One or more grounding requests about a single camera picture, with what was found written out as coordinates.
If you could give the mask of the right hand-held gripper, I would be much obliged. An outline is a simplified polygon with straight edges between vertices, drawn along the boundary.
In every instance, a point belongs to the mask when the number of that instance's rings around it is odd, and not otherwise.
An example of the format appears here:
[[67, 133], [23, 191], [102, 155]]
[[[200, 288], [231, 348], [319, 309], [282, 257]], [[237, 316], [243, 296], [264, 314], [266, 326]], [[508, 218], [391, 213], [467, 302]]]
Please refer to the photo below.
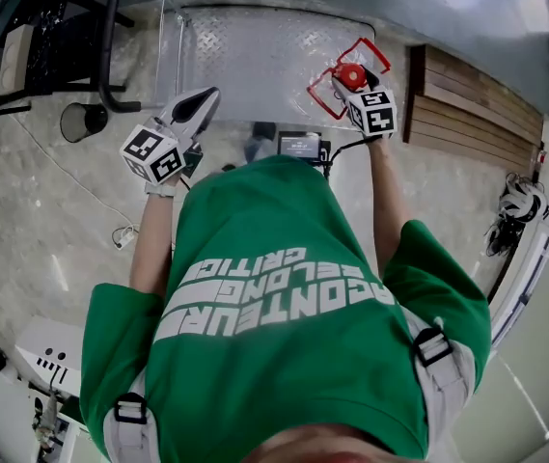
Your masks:
[[348, 115], [365, 138], [390, 138], [398, 131], [398, 110], [392, 90], [378, 87], [379, 77], [363, 67], [363, 90], [374, 90], [351, 95], [351, 91], [336, 77], [331, 83], [338, 99], [346, 99]]

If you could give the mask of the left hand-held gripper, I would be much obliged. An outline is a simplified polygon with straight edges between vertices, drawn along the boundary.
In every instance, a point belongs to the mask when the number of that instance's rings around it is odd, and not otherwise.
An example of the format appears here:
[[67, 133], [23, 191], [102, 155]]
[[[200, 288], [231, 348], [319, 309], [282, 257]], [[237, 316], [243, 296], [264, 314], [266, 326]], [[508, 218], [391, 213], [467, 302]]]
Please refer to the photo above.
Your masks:
[[129, 170], [150, 184], [171, 176], [191, 177], [203, 158], [197, 137], [207, 128], [220, 103], [216, 87], [187, 92], [174, 107], [137, 124], [120, 148]]

